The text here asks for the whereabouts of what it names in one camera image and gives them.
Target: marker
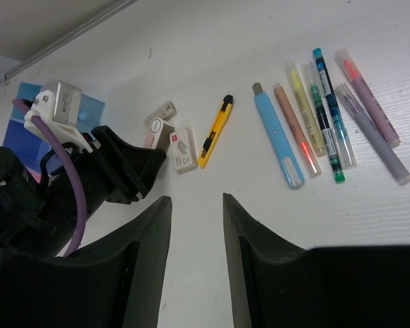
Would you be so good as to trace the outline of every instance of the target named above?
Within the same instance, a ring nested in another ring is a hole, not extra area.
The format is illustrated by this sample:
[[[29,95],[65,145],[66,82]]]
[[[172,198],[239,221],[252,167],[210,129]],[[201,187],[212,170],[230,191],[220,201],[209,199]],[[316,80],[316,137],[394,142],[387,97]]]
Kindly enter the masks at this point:
[[[384,110],[378,103],[378,100],[375,98],[372,91],[370,91],[368,84],[364,80],[348,51],[346,49],[339,50],[336,53],[336,60],[353,86],[355,92],[357,92],[361,102],[368,111],[370,118],[372,118],[372,121],[377,126],[383,138],[392,148],[399,146],[401,140],[399,139],[398,133],[396,133],[392,123],[390,123]]]
[[[331,84],[331,79],[328,75],[327,65],[325,64],[320,48],[313,50],[313,57],[316,61],[316,67],[325,97],[327,98],[329,112],[331,113],[331,117],[333,119],[335,128],[334,133],[336,134],[337,146],[340,152],[339,155],[341,155],[343,160],[342,165],[344,168],[355,167],[357,166],[357,161],[354,157],[351,142],[349,141],[349,136],[344,126],[342,114],[340,113],[336,95],[334,94],[333,86]]]
[[[211,153],[213,152],[214,147],[216,146],[217,140],[219,140],[221,131],[223,130],[226,120],[230,115],[233,102],[234,97],[232,97],[230,94],[228,94],[223,99],[219,112],[217,113],[217,116],[214,120],[214,124],[211,127],[208,137],[204,142],[204,147],[202,148],[202,152],[200,153],[199,159],[197,161],[202,169],[206,167],[206,164],[210,159]]]
[[[303,75],[305,82],[310,89],[310,95],[312,97],[314,108],[316,109],[317,120],[320,126],[320,132],[322,133],[323,141],[327,148],[327,154],[329,164],[333,169],[334,180],[336,182],[344,182],[344,173],[342,165],[340,164],[340,157],[334,142],[333,132],[329,127],[327,113],[323,107],[322,101],[322,87],[320,86],[319,74],[317,73],[317,67],[315,63],[309,63],[303,69]]]
[[[303,88],[302,80],[294,61],[290,61],[286,64],[286,74],[297,99],[299,109],[301,110],[303,121],[312,141],[313,149],[317,156],[323,156],[325,155],[325,144],[319,128],[317,127],[316,120],[314,119],[310,102],[307,99],[307,94]]]
[[[317,163],[316,157],[310,147],[310,144],[303,134],[301,125],[296,118],[295,112],[293,111],[290,101],[288,101],[286,92],[280,84],[275,84],[273,86],[273,92],[275,93],[276,99],[281,107],[284,116],[286,117],[287,123],[292,131],[293,137],[295,137],[296,143],[299,146],[302,157],[305,159],[305,164],[310,173],[310,176],[314,178],[322,173],[319,164]]]
[[[355,99],[348,86],[343,83],[336,89],[336,92],[340,101],[360,127],[366,138],[368,138],[368,141],[375,149],[378,156],[380,156],[385,166],[389,169],[390,173],[400,185],[408,183],[410,181],[409,171],[407,171],[404,164],[402,164],[401,160],[396,156],[389,144],[385,142],[383,136],[377,128],[375,128],[374,124],[366,115],[363,107],[361,107],[357,99]]]
[[[299,164],[293,154],[292,148],[288,143],[286,133],[284,132],[281,122],[279,121],[275,108],[273,108],[271,99],[266,92],[262,91],[262,86],[255,83],[252,86],[255,97],[255,105],[260,114],[264,128],[269,136],[275,155],[278,158],[281,169],[286,177],[290,188],[298,189],[304,183],[304,177]]]

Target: white table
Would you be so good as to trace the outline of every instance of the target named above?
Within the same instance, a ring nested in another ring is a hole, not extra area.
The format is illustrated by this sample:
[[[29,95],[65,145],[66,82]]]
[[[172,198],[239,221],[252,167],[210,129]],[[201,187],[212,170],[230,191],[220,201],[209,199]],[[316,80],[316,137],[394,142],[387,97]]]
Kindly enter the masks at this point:
[[[272,98],[280,82],[296,106],[284,63],[306,63],[318,46],[335,84],[345,78],[333,52],[350,50],[401,137],[396,153],[410,171],[410,0],[138,1],[0,86],[0,144],[22,81],[63,79],[105,101],[102,123],[136,146],[144,118],[172,100],[176,126],[193,127],[198,150],[232,94],[231,117],[206,169],[178,175],[168,159],[146,199],[104,204],[84,238],[91,243],[170,195],[159,327],[231,327],[223,192],[302,247],[410,243],[410,184],[396,184],[344,109],[359,165],[346,171],[346,183],[335,185],[325,157],[324,174],[302,189],[284,182],[251,86],[261,82]]]

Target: purple marker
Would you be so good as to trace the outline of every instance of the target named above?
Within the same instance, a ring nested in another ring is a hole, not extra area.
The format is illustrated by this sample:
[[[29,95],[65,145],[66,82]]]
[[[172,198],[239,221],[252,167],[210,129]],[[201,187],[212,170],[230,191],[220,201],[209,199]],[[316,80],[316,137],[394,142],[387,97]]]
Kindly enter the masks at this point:
[[[370,118],[375,123],[375,126],[378,128],[384,140],[386,140],[392,148],[399,146],[401,141],[398,133],[396,133],[392,123],[390,123],[384,113],[384,110],[381,108],[372,91],[370,91],[368,84],[364,80],[348,51],[346,49],[339,50],[336,53],[336,60],[349,82],[354,87],[354,90],[357,92],[366,111],[368,111]]]

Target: blue pen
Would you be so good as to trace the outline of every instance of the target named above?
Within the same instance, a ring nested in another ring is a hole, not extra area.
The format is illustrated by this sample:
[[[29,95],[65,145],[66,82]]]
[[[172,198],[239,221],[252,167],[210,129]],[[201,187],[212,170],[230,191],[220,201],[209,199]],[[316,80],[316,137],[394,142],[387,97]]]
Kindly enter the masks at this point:
[[[276,115],[275,108],[273,108],[271,99],[267,96],[266,92],[262,91],[261,84],[259,83],[255,83],[252,86],[252,90],[255,94],[255,106],[260,114],[287,183],[290,188],[298,189],[303,185],[305,179],[296,161],[295,154],[293,154],[292,148],[288,143],[286,133]]]
[[[331,118],[334,123],[334,133],[336,136],[336,142],[340,159],[342,160],[342,166],[344,168],[350,168],[357,166],[357,161],[354,157],[351,141],[349,140],[348,133],[344,126],[342,114],[340,113],[339,105],[337,103],[336,95],[334,94],[331,79],[329,78],[327,65],[323,59],[322,50],[320,48],[313,50],[313,57],[316,61],[317,71],[319,73],[320,82],[322,83],[322,89],[327,97],[327,103]]]

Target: yellow utility knife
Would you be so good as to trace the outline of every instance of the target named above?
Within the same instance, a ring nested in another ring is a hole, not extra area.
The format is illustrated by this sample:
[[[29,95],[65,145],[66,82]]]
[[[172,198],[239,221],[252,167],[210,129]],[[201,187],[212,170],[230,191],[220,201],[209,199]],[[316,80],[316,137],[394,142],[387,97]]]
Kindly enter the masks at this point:
[[[204,142],[204,147],[202,148],[202,151],[199,156],[198,163],[202,169],[206,167],[206,164],[208,160],[210,159],[211,153],[213,152],[214,147],[216,146],[217,140],[220,137],[220,133],[223,130],[226,120],[228,119],[230,115],[233,102],[234,102],[234,97],[231,96],[230,94],[228,94],[223,99],[219,112],[217,113],[217,116],[214,120],[214,124],[211,127],[210,133],[208,134],[208,137],[206,138]]]

